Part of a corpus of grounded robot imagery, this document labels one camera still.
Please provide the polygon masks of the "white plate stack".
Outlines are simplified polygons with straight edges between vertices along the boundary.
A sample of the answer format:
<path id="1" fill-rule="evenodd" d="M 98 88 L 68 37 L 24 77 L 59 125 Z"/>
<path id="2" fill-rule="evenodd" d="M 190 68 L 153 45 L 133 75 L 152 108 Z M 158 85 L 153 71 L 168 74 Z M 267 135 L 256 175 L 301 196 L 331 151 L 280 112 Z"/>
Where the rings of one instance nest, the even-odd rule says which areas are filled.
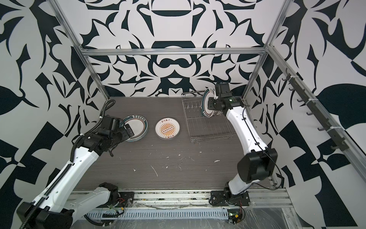
<path id="1" fill-rule="evenodd" d="M 218 96 L 216 95 L 215 89 L 209 87 L 205 90 L 203 97 L 202 97 L 202 101 L 201 101 L 201 110 L 202 110 L 202 114 L 204 117 L 206 118 L 210 118 L 213 116 L 219 116 L 222 115 L 223 112 L 222 111 L 218 111 L 218 110 L 212 110 L 209 108 L 209 98 L 213 98 L 218 99 Z"/>

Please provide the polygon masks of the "white plate green red band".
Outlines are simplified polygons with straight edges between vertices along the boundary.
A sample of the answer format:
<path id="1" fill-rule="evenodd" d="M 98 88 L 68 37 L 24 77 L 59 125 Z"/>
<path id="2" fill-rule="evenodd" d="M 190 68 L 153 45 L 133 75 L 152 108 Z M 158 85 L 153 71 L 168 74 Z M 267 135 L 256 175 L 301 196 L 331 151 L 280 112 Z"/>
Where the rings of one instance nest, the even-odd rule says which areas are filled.
<path id="1" fill-rule="evenodd" d="M 148 122 L 142 115 L 130 115 L 124 118 L 125 124 L 129 124 L 134 136 L 127 139 L 127 142 L 137 142 L 145 137 L 148 132 Z"/>

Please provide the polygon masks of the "wire dish rack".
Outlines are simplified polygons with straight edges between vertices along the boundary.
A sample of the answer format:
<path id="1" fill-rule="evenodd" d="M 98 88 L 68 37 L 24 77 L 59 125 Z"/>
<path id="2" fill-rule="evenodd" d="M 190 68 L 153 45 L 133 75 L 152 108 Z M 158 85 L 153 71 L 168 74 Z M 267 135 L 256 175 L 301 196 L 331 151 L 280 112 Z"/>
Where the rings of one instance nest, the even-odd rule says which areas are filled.
<path id="1" fill-rule="evenodd" d="M 236 135 L 233 126 L 221 114 L 205 117 L 202 114 L 202 97 L 204 92 L 182 93 L 185 123 L 192 143 L 228 139 Z"/>

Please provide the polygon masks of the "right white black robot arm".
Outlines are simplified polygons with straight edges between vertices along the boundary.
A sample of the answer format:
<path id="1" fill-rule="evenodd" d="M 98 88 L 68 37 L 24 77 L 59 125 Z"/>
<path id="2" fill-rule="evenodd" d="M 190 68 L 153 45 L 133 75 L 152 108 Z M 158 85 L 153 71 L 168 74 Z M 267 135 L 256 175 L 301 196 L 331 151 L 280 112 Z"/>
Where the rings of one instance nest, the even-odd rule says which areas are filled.
<path id="1" fill-rule="evenodd" d="M 228 83 L 217 83 L 214 96 L 203 100 L 203 107 L 220 111 L 233 126 L 243 148 L 244 157 L 237 163 L 237 175 L 224 189 L 228 198 L 246 192 L 275 171 L 278 153 L 269 148 L 254 127 L 248 106 L 240 96 L 235 96 Z"/>

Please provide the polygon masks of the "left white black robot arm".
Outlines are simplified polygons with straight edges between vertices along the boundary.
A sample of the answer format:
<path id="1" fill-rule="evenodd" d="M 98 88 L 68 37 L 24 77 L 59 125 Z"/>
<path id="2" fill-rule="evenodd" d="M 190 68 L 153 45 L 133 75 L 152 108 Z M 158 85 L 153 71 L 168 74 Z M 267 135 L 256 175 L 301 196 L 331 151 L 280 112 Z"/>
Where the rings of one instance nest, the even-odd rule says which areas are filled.
<path id="1" fill-rule="evenodd" d="M 71 149 L 70 160 L 55 179 L 32 202 L 22 203 L 16 213 L 22 229 L 69 229 L 77 220 L 101 205 L 118 204 L 118 187 L 102 183 L 91 193 L 68 201 L 72 191 L 91 165 L 104 153 L 133 137 L 129 124 L 104 116 L 96 129 L 81 135 Z"/>

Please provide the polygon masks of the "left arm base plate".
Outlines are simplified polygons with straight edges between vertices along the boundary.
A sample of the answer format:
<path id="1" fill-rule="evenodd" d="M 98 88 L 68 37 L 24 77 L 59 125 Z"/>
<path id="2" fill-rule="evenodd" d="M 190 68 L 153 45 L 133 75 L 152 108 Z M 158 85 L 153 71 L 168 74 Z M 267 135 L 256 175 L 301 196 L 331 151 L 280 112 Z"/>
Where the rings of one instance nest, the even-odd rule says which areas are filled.
<path id="1" fill-rule="evenodd" d="M 116 204 L 114 206 L 117 208 L 130 207 L 134 203 L 134 194 L 133 191 L 118 192 Z"/>

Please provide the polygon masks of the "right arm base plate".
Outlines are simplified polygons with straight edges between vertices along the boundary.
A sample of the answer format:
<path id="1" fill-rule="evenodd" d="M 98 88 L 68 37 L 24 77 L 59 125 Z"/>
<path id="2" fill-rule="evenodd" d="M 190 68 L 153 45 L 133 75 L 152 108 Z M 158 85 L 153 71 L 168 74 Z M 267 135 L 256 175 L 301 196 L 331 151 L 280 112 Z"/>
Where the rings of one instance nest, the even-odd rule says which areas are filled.
<path id="1" fill-rule="evenodd" d="M 232 195 L 230 191 L 211 191 L 209 204 L 214 207 L 224 206 L 249 206 L 251 202 L 249 194 L 244 192 L 240 195 Z"/>

